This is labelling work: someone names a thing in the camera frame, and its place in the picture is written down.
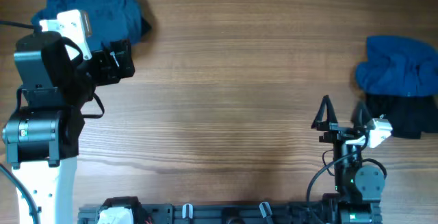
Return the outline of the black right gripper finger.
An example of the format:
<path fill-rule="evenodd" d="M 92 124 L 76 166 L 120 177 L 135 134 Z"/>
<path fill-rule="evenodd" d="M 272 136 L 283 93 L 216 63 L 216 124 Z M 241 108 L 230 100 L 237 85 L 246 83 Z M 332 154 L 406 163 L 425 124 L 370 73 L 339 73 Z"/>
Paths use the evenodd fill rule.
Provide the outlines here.
<path fill-rule="evenodd" d="M 337 117 L 328 95 L 323 96 L 320 108 L 312 122 L 311 128 L 316 130 L 336 130 Z"/>
<path fill-rule="evenodd" d="M 366 104 L 362 101 L 359 101 L 356 104 L 351 116 L 353 127 L 363 127 L 370 120 L 372 120 L 372 115 L 370 114 Z"/>

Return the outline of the dark blue shorts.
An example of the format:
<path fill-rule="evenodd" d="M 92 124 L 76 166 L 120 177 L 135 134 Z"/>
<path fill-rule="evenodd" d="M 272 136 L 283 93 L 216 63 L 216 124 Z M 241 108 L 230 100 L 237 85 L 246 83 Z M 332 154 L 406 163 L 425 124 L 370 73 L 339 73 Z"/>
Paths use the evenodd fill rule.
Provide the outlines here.
<path fill-rule="evenodd" d="M 83 10 L 88 14 L 92 35 L 87 38 L 91 51 L 109 46 L 110 42 L 128 39 L 139 43 L 142 10 L 137 0 L 47 0 L 46 8 L 37 12 L 31 23 L 55 19 L 60 12 Z"/>

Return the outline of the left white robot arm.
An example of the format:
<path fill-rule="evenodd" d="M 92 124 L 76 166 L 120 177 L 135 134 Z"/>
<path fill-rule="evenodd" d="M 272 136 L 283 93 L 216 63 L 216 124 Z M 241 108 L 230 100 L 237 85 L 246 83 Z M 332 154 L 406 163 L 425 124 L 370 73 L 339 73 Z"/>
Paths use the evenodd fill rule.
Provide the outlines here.
<path fill-rule="evenodd" d="M 57 32 L 21 38 L 14 61 L 22 79 L 16 108 L 2 139 L 1 171 L 14 184 L 21 223 L 71 223 L 83 105 L 97 86 L 116 84 L 135 69 L 128 40 L 111 42 L 90 57 L 68 55 L 76 44 Z"/>

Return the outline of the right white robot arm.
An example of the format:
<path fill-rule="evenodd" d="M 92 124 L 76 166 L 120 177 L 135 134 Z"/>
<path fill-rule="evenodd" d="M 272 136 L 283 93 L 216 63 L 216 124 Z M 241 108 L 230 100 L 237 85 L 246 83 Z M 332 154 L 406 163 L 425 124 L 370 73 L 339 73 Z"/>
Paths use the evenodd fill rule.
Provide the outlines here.
<path fill-rule="evenodd" d="M 329 96 L 322 98 L 311 127 L 323 132 L 319 141 L 333 146 L 333 161 L 325 164 L 311 179 L 306 193 L 307 211 L 315 223 L 382 223 L 380 202 L 386 168 L 377 160 L 364 158 L 362 152 L 374 149 L 391 136 L 386 119 L 371 117 L 359 102 L 353 112 L 352 127 L 339 125 Z M 310 201 L 316 180 L 333 168 L 335 194 L 325 194 L 319 206 Z"/>

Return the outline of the black garment with print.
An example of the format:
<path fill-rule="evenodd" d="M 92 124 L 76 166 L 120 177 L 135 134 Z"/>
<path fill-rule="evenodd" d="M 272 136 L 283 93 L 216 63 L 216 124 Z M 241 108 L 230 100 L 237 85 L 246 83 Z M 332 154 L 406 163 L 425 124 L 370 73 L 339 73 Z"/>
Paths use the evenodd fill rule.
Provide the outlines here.
<path fill-rule="evenodd" d="M 420 139 L 422 133 L 437 133 L 437 104 L 433 96 L 398 97 L 365 95 L 373 117 L 387 119 L 394 137 Z"/>

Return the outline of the black folded garment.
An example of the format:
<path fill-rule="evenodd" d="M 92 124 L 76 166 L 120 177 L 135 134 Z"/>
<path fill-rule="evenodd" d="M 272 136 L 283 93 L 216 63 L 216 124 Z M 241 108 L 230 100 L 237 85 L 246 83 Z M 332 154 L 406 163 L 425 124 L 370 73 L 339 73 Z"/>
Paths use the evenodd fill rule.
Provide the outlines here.
<path fill-rule="evenodd" d="M 141 31 L 140 31 L 141 37 L 146 35 L 152 29 L 150 23 L 143 17 L 141 17 L 141 20 L 140 20 L 140 29 L 141 29 Z"/>

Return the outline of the blue crumpled garment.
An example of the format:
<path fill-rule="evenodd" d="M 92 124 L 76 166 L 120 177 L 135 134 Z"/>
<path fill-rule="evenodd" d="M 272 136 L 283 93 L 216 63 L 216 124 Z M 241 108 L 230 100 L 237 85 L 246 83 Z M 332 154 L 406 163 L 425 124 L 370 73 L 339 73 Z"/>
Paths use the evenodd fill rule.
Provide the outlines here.
<path fill-rule="evenodd" d="M 366 93 L 398 97 L 437 94 L 437 49 L 403 36 L 369 36 L 367 60 L 358 64 L 355 80 Z"/>

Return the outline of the black mounting rail base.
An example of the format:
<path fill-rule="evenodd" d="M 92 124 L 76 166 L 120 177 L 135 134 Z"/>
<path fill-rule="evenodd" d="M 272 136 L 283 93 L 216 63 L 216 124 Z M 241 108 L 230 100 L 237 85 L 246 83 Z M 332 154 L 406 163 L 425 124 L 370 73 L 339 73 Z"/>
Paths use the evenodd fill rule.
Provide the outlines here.
<path fill-rule="evenodd" d="M 306 204 L 193 205 L 142 204 L 137 197 L 106 199 L 101 206 L 79 209 L 77 222 L 91 223 L 382 223 L 377 203 L 352 205 L 325 198 Z"/>

